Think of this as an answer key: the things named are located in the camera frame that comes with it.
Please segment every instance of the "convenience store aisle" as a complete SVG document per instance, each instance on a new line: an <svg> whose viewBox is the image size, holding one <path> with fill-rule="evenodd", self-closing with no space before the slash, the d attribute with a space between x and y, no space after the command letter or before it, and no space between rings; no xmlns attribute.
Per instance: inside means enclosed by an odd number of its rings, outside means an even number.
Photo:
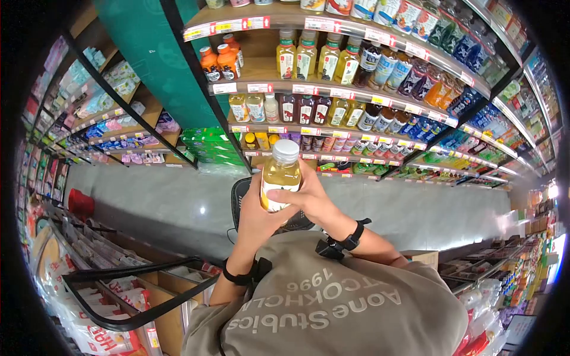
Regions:
<svg viewBox="0 0 570 356"><path fill-rule="evenodd" d="M71 188L95 199L95 219L165 249L223 260L232 244L230 191L243 177L198 174L165 167L77 166ZM426 186L360 177L321 177L333 202L400 251L458 247L500 235L496 216L510 211L507 193ZM236 234L230 231L234 240Z"/></svg>

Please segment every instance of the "bottle cap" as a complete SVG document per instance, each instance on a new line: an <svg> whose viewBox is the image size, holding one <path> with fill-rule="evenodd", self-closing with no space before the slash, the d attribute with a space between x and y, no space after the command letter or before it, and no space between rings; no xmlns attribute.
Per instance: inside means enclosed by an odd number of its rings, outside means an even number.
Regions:
<svg viewBox="0 0 570 356"><path fill-rule="evenodd" d="M292 140L279 140L273 145L273 158L283 163L294 163L299 158L299 146Z"/></svg>

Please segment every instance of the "price tag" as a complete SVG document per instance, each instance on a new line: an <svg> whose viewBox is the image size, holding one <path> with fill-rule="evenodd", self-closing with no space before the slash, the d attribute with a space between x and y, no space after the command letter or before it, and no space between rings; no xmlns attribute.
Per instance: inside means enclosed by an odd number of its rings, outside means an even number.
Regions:
<svg viewBox="0 0 570 356"><path fill-rule="evenodd" d="M249 132L249 126L232 126L232 132Z"/></svg>
<svg viewBox="0 0 570 356"><path fill-rule="evenodd" d="M273 93L273 83L248 84L248 93Z"/></svg>
<svg viewBox="0 0 570 356"><path fill-rule="evenodd" d="M334 131L332 132L332 137L350 138L350 137L351 137L351 133L350 133L350 132L344 132L344 131L336 131L336 130L334 130Z"/></svg>
<svg viewBox="0 0 570 356"><path fill-rule="evenodd" d="M267 131L270 133L287 133L286 126L268 126Z"/></svg>
<svg viewBox="0 0 570 356"><path fill-rule="evenodd" d="M306 30L334 32L339 34L340 28L341 28L340 21L335 21L331 19L313 18L313 17L305 18Z"/></svg>
<svg viewBox="0 0 570 356"><path fill-rule="evenodd" d="M369 27L364 32L364 39L380 42L388 47L396 46L396 36Z"/></svg>
<svg viewBox="0 0 570 356"><path fill-rule="evenodd" d="M293 94L319 95L319 88L314 85L293 84Z"/></svg>
<svg viewBox="0 0 570 356"><path fill-rule="evenodd" d="M301 128L301 135L320 136L320 128Z"/></svg>
<svg viewBox="0 0 570 356"><path fill-rule="evenodd" d="M331 96L354 100L356 94L352 90L331 88Z"/></svg>
<svg viewBox="0 0 570 356"><path fill-rule="evenodd" d="M473 85L475 85L475 80L466 72L461 72L461 77L459 77L461 80L463 80L465 82L465 84L469 85L470 87L473 87Z"/></svg>
<svg viewBox="0 0 570 356"><path fill-rule="evenodd" d="M420 108L418 105L406 103L406 108L404 110L411 112L412 114L422 115L422 108Z"/></svg>
<svg viewBox="0 0 570 356"><path fill-rule="evenodd" d="M238 84L237 83L223 83L223 84L213 84L212 91L214 95L227 94L227 93L237 93Z"/></svg>
<svg viewBox="0 0 570 356"><path fill-rule="evenodd" d="M410 53L416 57L419 57L423 60L429 61L429 51L425 48L418 46L412 42L406 42L406 49L405 52Z"/></svg>
<svg viewBox="0 0 570 356"><path fill-rule="evenodd" d="M380 95L372 95L371 102L384 107L392 107L392 99Z"/></svg>

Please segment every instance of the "glass bottle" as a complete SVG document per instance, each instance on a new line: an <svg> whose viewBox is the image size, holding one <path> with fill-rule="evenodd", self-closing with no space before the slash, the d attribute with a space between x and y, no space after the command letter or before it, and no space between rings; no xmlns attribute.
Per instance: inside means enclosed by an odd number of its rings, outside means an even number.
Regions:
<svg viewBox="0 0 570 356"><path fill-rule="evenodd" d="M245 94L230 94L228 102L237 122L248 122L249 112L246 106Z"/></svg>
<svg viewBox="0 0 570 356"><path fill-rule="evenodd" d="M315 125L324 125L327 119L328 111L331 108L332 100L328 96L321 96L317 100L317 107L315 109L315 117L313 123Z"/></svg>
<svg viewBox="0 0 570 356"><path fill-rule="evenodd" d="M299 123L309 125L315 114L315 99L312 95L303 95L299 100Z"/></svg>
<svg viewBox="0 0 570 356"><path fill-rule="evenodd" d="M280 211L289 204L269 200L267 191L287 189L298 191L301 184L299 168L299 146L291 140L279 140L273 145L272 155L268 158L262 171L261 206L269 212Z"/></svg>
<svg viewBox="0 0 570 356"><path fill-rule="evenodd" d="M380 60L374 75L370 78L369 87L378 90L384 86L398 63L397 52L395 48L385 48L380 52Z"/></svg>
<svg viewBox="0 0 570 356"><path fill-rule="evenodd" d="M327 36L327 44L321 47L317 77L322 80L332 80L335 75L336 65L339 62L340 56L340 37L340 34L329 32Z"/></svg>
<svg viewBox="0 0 570 356"><path fill-rule="evenodd" d="M346 99L336 97L333 102L331 109L328 112L328 123L331 126L340 126L340 123L347 114L348 103Z"/></svg>
<svg viewBox="0 0 570 356"><path fill-rule="evenodd" d="M292 79L296 68L297 49L293 46L293 30L279 30L277 46L277 73L280 79Z"/></svg>
<svg viewBox="0 0 570 356"><path fill-rule="evenodd" d="M412 58L408 57L405 53L396 53L398 63L394 67L392 74L388 77L386 84L384 84L384 91L395 93L400 87L400 84L406 79L410 70L412 70Z"/></svg>
<svg viewBox="0 0 570 356"><path fill-rule="evenodd" d="M301 43L297 47L297 66L295 78L309 80L315 73L317 61L317 49L315 47L316 31L303 30L301 32Z"/></svg>
<svg viewBox="0 0 570 356"><path fill-rule="evenodd" d="M247 110L250 114L251 122L265 121L265 111L263 110L263 94L251 93L246 99Z"/></svg>
<svg viewBox="0 0 570 356"><path fill-rule="evenodd" d="M283 94L279 98L279 104L281 106L281 120L286 124L292 124L293 122L299 122L299 111L297 110L297 97L294 94Z"/></svg>
<svg viewBox="0 0 570 356"><path fill-rule="evenodd" d="M347 128L353 128L358 124L358 121L364 114L366 103L356 100L348 100L348 104L350 105L350 108L348 109L346 121L344 121L343 125Z"/></svg>
<svg viewBox="0 0 570 356"><path fill-rule="evenodd" d="M362 39L358 37L349 37L347 47L340 53L339 62L335 70L335 82L342 85L352 84L356 70L360 62L358 54Z"/></svg>
<svg viewBox="0 0 570 356"><path fill-rule="evenodd" d="M353 84L359 88L364 88L368 84L368 80L378 65L380 60L380 43L371 42L371 46L363 51L360 58L360 65L355 73Z"/></svg>

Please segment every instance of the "bottle label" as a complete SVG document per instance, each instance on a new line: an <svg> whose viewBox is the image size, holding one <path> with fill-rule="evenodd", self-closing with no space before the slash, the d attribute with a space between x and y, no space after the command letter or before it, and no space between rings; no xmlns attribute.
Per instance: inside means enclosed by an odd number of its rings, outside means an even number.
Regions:
<svg viewBox="0 0 570 356"><path fill-rule="evenodd" d="M394 70L394 67L398 63L397 59L391 59L385 55L380 56L380 60L378 61L378 66L376 67L376 71L374 72L374 82L382 87L384 83L386 83L390 74Z"/></svg>
<svg viewBox="0 0 570 356"><path fill-rule="evenodd" d="M418 17L414 28L412 29L412 36L421 40L428 40L429 35L433 31L435 24L439 18L427 10L422 10Z"/></svg>
<svg viewBox="0 0 570 356"><path fill-rule="evenodd" d="M358 120L362 116L364 110L362 109L354 109L348 118L347 126L355 126L358 123Z"/></svg>
<svg viewBox="0 0 570 356"><path fill-rule="evenodd" d="M372 72L376 69L378 61L380 60L380 54L364 50L362 57L360 58L360 66L362 69Z"/></svg>
<svg viewBox="0 0 570 356"><path fill-rule="evenodd" d="M313 111L313 107L309 106L302 106L300 110L301 116L299 117L299 123L301 125L308 125L311 123L311 113Z"/></svg>
<svg viewBox="0 0 570 356"><path fill-rule="evenodd" d="M293 54L283 53L279 55L279 72L281 79L293 78Z"/></svg>
<svg viewBox="0 0 570 356"><path fill-rule="evenodd" d="M297 79L307 80L311 57L301 53L297 55Z"/></svg>
<svg viewBox="0 0 570 356"><path fill-rule="evenodd" d="M315 123L324 124L324 119L327 117L328 106L319 104L315 113Z"/></svg>
<svg viewBox="0 0 570 356"><path fill-rule="evenodd" d="M347 64L344 66L343 77L340 80L342 85L352 84L352 80L355 77L356 70L358 69L357 60L347 60Z"/></svg>
<svg viewBox="0 0 570 356"><path fill-rule="evenodd" d="M335 74L336 63L338 61L339 61L339 58L337 56L325 56L324 57L323 75L321 76L321 79L332 80L332 77Z"/></svg>
<svg viewBox="0 0 570 356"><path fill-rule="evenodd" d="M283 121L293 122L293 104L283 103L282 108L283 108Z"/></svg>
<svg viewBox="0 0 570 356"><path fill-rule="evenodd" d="M263 103L259 104L247 104L247 109L249 110L250 119L253 122L265 121L265 113L263 111Z"/></svg>
<svg viewBox="0 0 570 356"><path fill-rule="evenodd" d="M269 212L276 212L279 210L285 209L289 204L288 203L278 203L274 202L273 200L269 200L267 198L267 191L272 189L286 189L290 191L298 191L299 190L299 183L294 186L282 186L279 184L270 184L267 183L263 178L261 178L261 206Z"/></svg>
<svg viewBox="0 0 570 356"><path fill-rule="evenodd" d="M249 117L246 118L246 104L230 105L230 106L231 106L231 111L234 113L234 117L237 122L249 121Z"/></svg>
<svg viewBox="0 0 570 356"><path fill-rule="evenodd" d="M338 126L340 122L343 120L344 113L347 110L345 108L336 108L335 113L332 115L331 118L331 125Z"/></svg>

